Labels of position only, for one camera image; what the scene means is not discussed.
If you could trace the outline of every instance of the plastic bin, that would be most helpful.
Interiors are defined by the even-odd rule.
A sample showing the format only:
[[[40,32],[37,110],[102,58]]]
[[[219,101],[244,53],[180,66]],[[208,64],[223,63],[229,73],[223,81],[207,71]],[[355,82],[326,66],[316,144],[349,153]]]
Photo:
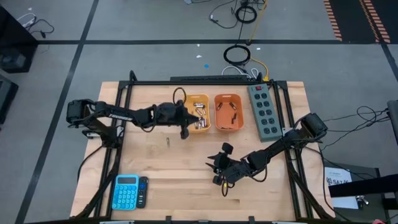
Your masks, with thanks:
[[[216,127],[220,131],[237,131],[243,127],[243,106],[242,99],[237,94],[220,94],[214,98]],[[232,118],[236,112],[236,119],[232,123]]]
[[[206,114],[203,113],[203,108],[197,108],[194,106],[194,103],[203,103],[205,105],[205,111]],[[197,117],[203,117],[206,119],[207,122],[207,127],[201,128],[201,129],[195,129],[195,124],[191,124],[188,127],[189,133],[204,133],[210,129],[211,123],[210,123],[210,111],[209,111],[209,96],[206,94],[194,94],[194,95],[187,95],[187,100],[184,104],[184,106],[188,109],[188,112],[190,114],[193,114]],[[200,116],[195,110],[199,109],[199,111],[202,113],[202,116]]]

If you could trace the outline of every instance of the blue calculator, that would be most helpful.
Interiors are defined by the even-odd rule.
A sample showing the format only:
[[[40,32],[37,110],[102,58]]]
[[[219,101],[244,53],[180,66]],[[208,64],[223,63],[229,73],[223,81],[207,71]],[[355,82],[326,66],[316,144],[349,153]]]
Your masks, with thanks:
[[[138,180],[139,177],[137,175],[120,174],[116,177],[116,185],[113,192],[112,209],[136,209]]]

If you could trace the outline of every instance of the wooden tabletop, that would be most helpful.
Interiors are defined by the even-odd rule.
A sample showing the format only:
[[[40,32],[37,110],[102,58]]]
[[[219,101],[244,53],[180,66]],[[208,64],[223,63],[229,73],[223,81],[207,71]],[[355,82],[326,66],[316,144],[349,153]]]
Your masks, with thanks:
[[[104,82],[98,100],[115,103],[118,82]],[[171,102],[172,93],[177,86],[134,86],[130,109],[146,108],[152,104]],[[254,216],[257,221],[295,220],[290,193],[290,185],[283,153],[272,158],[268,164],[268,178],[263,183],[244,178],[230,189],[227,197],[221,194],[221,187],[212,184],[214,173],[205,164],[211,162],[208,156],[221,151],[223,142],[234,146],[231,156],[240,159],[249,152],[265,149],[271,142],[261,143],[252,114],[246,86],[182,86],[187,94],[204,93],[210,98],[210,122],[214,121],[214,97],[222,93],[236,93],[243,101],[244,127],[235,133],[222,133],[212,125],[207,133],[190,134],[188,139],[180,139],[180,127],[157,126],[151,133],[128,123],[119,174],[137,174],[149,178],[147,204],[144,209],[134,211],[113,210],[114,220],[219,220],[247,221]],[[302,82],[288,82],[290,101],[294,118],[297,120],[310,112],[307,96]],[[270,90],[275,104],[273,91]],[[286,126],[289,127],[283,93],[280,90]],[[109,125],[111,120],[101,119]],[[101,145],[99,139],[88,140],[85,156]],[[81,170],[73,201],[71,216],[78,214],[90,201],[98,189],[105,149],[88,159]],[[308,188],[319,204],[330,214],[322,184],[325,184],[326,199],[331,204],[327,183],[322,179],[322,162],[319,154],[304,150],[303,165]],[[305,207],[300,189],[298,198],[302,216]],[[104,194],[104,215],[109,197],[109,188]]]

